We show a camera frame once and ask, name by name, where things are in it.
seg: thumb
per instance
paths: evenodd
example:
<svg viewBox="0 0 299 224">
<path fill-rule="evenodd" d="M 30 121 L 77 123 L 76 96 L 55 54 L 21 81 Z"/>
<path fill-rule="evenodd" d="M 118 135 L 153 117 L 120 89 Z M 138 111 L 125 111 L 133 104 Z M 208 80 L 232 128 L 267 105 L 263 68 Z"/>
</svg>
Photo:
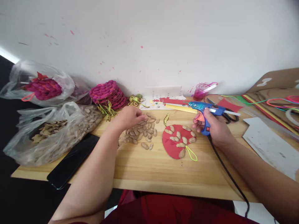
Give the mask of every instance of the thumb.
<svg viewBox="0 0 299 224">
<path fill-rule="evenodd" d="M 209 108 L 205 108 L 203 114 L 211 125 L 216 125 L 219 122 L 217 118 L 210 112 Z"/>
<path fill-rule="evenodd" d="M 144 121 L 145 120 L 145 115 L 141 115 L 141 116 L 138 116 L 138 117 L 136 117 L 135 118 L 135 121 L 136 121 L 136 123 L 139 123 L 139 122 L 141 122 L 141 121 Z"/>
</svg>

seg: plastic bag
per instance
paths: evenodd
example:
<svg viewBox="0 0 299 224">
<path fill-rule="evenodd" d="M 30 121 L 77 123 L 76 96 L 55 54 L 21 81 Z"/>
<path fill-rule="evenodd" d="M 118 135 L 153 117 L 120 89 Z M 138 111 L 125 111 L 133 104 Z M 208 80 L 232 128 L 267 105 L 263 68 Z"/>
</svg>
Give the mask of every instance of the plastic bag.
<svg viewBox="0 0 299 224">
<path fill-rule="evenodd" d="M 55 80 L 62 88 L 62 93 L 48 100 L 38 100 L 35 96 L 31 102 L 43 107 L 61 106 L 66 102 L 77 102 L 88 96 L 89 87 L 80 78 L 72 78 L 67 73 L 54 67 L 40 64 L 30 60 L 20 60 L 16 63 L 9 75 L 7 83 L 0 91 L 0 97 L 5 99 L 22 99 L 33 92 L 26 91 L 23 87 L 37 78 L 37 72 Z"/>
<path fill-rule="evenodd" d="M 65 103 L 61 108 L 48 107 L 37 110 L 19 110 L 19 132 L 10 140 L 3 152 L 24 166 L 40 166 L 58 159 L 69 151 L 102 120 L 102 114 L 94 105 L 78 106 Z M 32 138 L 40 134 L 45 123 L 54 124 L 67 120 L 67 124 L 39 143 Z"/>
</svg>

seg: small pink container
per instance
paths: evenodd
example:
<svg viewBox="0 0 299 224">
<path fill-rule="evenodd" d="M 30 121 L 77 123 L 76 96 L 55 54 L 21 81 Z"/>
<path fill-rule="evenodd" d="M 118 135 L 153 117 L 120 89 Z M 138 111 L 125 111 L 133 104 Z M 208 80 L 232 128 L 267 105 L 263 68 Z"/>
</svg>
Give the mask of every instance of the small pink container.
<svg viewBox="0 0 299 224">
<path fill-rule="evenodd" d="M 207 83 L 199 83 L 196 86 L 193 99 L 195 101 L 201 101 L 206 95 L 208 95 L 209 91 L 205 91 L 207 88 L 211 87 L 213 84 L 218 85 L 217 82 L 212 82 L 210 84 Z"/>
</svg>

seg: power cord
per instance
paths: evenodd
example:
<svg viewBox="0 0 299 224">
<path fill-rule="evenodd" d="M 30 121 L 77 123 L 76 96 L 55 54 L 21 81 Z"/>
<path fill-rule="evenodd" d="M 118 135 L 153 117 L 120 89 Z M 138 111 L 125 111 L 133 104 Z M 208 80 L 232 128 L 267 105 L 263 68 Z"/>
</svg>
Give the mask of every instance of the power cord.
<svg viewBox="0 0 299 224">
<path fill-rule="evenodd" d="M 247 200 L 246 196 L 244 195 L 244 193 L 242 192 L 242 190 L 240 189 L 240 187 L 238 186 L 238 184 L 236 183 L 234 178 L 231 176 L 230 172 L 228 171 L 228 169 L 226 168 L 224 163 L 222 162 L 222 159 L 220 158 L 218 152 L 216 151 L 215 146 L 212 142 L 212 138 L 211 138 L 210 135 L 208 135 L 208 139 L 210 140 L 211 146 L 213 147 L 214 152 L 215 152 L 216 156 L 218 157 L 219 161 L 221 162 L 223 168 L 225 169 L 225 171 L 227 172 L 227 174 L 230 177 L 231 181 L 234 183 L 234 185 L 236 186 L 236 188 L 238 189 L 238 191 L 241 193 L 242 197 L 244 198 L 245 202 L 247 203 L 247 211 L 245 212 L 245 218 L 247 218 L 247 215 L 248 215 L 248 212 L 249 212 L 249 201 Z"/>
</svg>

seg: smartphone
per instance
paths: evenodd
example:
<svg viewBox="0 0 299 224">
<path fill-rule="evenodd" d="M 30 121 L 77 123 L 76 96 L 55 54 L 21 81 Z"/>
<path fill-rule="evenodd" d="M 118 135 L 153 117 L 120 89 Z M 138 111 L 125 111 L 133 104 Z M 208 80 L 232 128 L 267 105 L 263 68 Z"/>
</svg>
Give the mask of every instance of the smartphone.
<svg viewBox="0 0 299 224">
<path fill-rule="evenodd" d="M 96 146 L 99 137 L 88 133 L 47 176 L 57 189 L 63 189 Z"/>
</svg>

